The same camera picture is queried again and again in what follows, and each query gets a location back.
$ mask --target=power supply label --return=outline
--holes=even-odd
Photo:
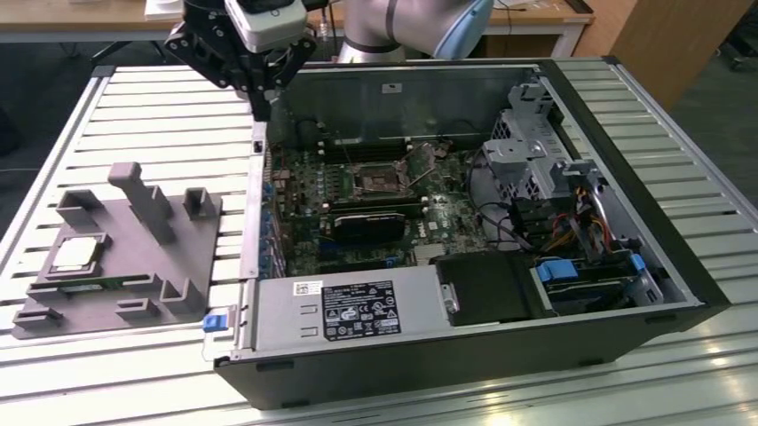
[[[401,333],[393,281],[322,288],[324,335],[329,341]]]

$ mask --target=gray plastic holder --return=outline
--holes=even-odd
[[[222,197],[205,188],[166,197],[138,163],[109,181],[126,200],[67,191],[66,224],[17,314],[19,339],[199,321],[206,315]]]

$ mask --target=green circuit board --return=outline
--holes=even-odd
[[[352,264],[376,264],[377,268],[425,264],[425,259],[417,259],[417,249],[442,248],[446,254],[488,249],[464,191],[470,152],[453,153],[445,148],[437,141],[420,142],[402,161],[349,164],[328,164],[310,151],[274,153],[289,276],[344,272]],[[325,236],[325,203],[393,196],[425,202],[425,213],[406,220],[400,241],[345,247]]]

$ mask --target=blue connector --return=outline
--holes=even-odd
[[[229,330],[229,321],[226,315],[206,315],[203,318],[203,331],[214,333],[215,331]]]
[[[396,268],[398,260],[401,260],[398,256],[390,256],[388,259],[385,259],[385,268]]]
[[[639,272],[647,270],[648,265],[645,264],[645,259],[641,255],[632,255],[632,264],[636,266]]]
[[[537,267],[537,274],[541,277],[542,282],[550,282],[553,280],[569,280],[580,277],[580,272],[574,267],[574,263],[570,260],[546,260]]]

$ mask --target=metal workbench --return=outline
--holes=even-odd
[[[199,323],[18,341],[11,321],[62,222],[53,203],[67,188],[118,197],[106,185],[117,161],[142,162],[143,178],[167,195],[189,186],[223,194],[211,305],[238,299],[247,103],[187,67],[119,68],[90,80],[0,243],[3,424],[758,423],[756,209],[622,67],[597,59],[560,66],[732,299],[731,310],[613,364],[266,413],[214,374]]]

